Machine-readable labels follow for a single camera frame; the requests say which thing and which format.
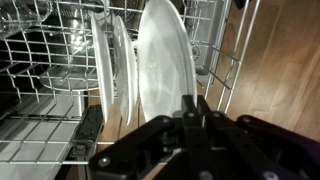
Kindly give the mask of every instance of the dishwasher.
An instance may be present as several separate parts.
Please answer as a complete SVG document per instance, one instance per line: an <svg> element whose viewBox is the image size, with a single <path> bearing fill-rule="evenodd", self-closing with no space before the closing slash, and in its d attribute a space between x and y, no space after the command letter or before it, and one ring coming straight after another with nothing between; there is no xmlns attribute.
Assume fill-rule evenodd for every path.
<svg viewBox="0 0 320 180"><path fill-rule="evenodd" d="M117 140L99 138L100 132L109 131L112 126L97 120L103 119L101 107L93 103L99 101L100 96L91 16L94 13L105 19L120 16L130 38L136 40L148 2L25 2L31 3L30 9L37 12L48 8L44 2L50 2L50 15L45 21L0 40L1 179L63 179L71 167L77 169L79 179L89 179L86 167L89 158L99 146ZM171 2L189 38L198 94L210 101L212 109L227 112L260 0ZM232 8L236 13L229 15ZM104 32L114 69L113 21L107 20L107 23ZM70 67L85 73L69 71ZM137 104L138 112L133 114L139 126L143 123L139 117L142 116L139 97ZM90 118L97 122L87 123L86 119ZM90 138L86 138L88 126L94 129L89 132ZM114 126L120 131L128 125L118 119Z"/></svg>

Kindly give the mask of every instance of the wooden floor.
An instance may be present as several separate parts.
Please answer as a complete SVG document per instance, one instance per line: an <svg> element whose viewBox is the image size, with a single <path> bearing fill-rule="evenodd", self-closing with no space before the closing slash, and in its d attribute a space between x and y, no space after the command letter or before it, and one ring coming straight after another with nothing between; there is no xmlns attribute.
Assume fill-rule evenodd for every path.
<svg viewBox="0 0 320 180"><path fill-rule="evenodd" d="M232 8L224 48L228 37L235 36L236 26L232 27L239 13ZM262 0L229 117L251 114L320 141L319 15L318 0ZM138 127L134 121L117 134L117 106L110 117L102 141L114 141Z"/></svg>

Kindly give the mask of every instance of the plate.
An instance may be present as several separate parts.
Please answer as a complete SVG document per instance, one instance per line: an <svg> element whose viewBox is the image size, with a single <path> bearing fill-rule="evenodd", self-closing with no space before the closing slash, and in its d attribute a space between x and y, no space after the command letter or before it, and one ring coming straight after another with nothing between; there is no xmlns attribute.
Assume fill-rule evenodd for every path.
<svg viewBox="0 0 320 180"><path fill-rule="evenodd" d="M49 70L48 73L49 77L46 76L47 74L41 76L40 82L50 89L59 91L69 91L69 89L72 91L89 91L98 89L97 74L94 68L56 66L52 70Z"/></svg>
<svg viewBox="0 0 320 180"><path fill-rule="evenodd" d="M100 100L103 116L105 122L107 122L111 106L114 102L112 64L107 37L99 26L101 23L98 22L97 18L97 14L93 14L91 16L91 26L94 54L97 65Z"/></svg>
<svg viewBox="0 0 320 180"><path fill-rule="evenodd" d="M139 90L146 121L181 110L182 95L197 101L191 46L178 11L168 0L150 0L138 36Z"/></svg>
<svg viewBox="0 0 320 180"><path fill-rule="evenodd" d="M120 16L114 19L113 42L120 111L123 121L129 124L137 100L137 67L133 45Z"/></svg>

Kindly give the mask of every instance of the white plate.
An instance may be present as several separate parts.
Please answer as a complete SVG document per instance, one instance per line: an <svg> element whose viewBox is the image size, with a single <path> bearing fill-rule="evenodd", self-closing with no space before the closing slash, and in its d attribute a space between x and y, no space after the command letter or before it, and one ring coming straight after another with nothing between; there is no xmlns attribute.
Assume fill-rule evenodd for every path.
<svg viewBox="0 0 320 180"><path fill-rule="evenodd" d="M49 70L49 77L50 79L47 76L41 77L40 82L44 86L54 90L69 91L69 85L72 91L98 89L97 74L93 68L57 66Z"/></svg>
<svg viewBox="0 0 320 180"><path fill-rule="evenodd" d="M94 54L97 65L102 112L105 122L107 122L109 112L114 101L113 75L107 37L99 24L101 23L98 23L97 15L93 13L91 16L91 26Z"/></svg>
<svg viewBox="0 0 320 180"><path fill-rule="evenodd" d="M179 13L168 0L150 0L138 37L139 90L146 121L181 110L182 95L197 101L191 46Z"/></svg>
<svg viewBox="0 0 320 180"><path fill-rule="evenodd" d="M129 124L137 99L137 67L133 45L120 16L114 19L113 39L120 111L124 122Z"/></svg>

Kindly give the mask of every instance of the wire rack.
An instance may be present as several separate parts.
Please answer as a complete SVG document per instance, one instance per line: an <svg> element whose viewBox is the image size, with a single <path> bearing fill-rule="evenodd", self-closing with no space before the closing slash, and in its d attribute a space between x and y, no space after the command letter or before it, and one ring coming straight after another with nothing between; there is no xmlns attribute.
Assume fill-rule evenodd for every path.
<svg viewBox="0 0 320 180"><path fill-rule="evenodd" d="M247 0L235 18L229 17L230 8L235 8L231 0L173 0L192 46L199 94L209 100L212 109L228 110L259 2L256 0L249 5ZM15 151L0 158L0 164L87 164L85 160L65 160L71 147L72 133L63 140L54 137L61 128L74 132L81 112L92 102L90 99L100 98L91 91L98 89L98 81L90 16L99 13L109 19L115 12L122 16L131 37L136 38L146 2L53 0L52 3L53 12L46 21L0 42L0 77L6 78L9 86L0 89L0 94L16 96L18 104L5 112L11 114L6 121L18 122L14 127L25 131L18 138L12 138L15 130L11 128L0 136L0 146L15 145ZM240 21L229 26L228 22L234 19ZM112 23L107 27L104 31L112 42ZM82 73L72 75L73 71ZM42 139L35 138L33 134L44 127L50 127L48 133ZM100 141L97 144L113 142ZM38 154L31 159L18 158L28 144L41 146ZM61 146L64 153L50 159L46 152L52 146Z"/></svg>

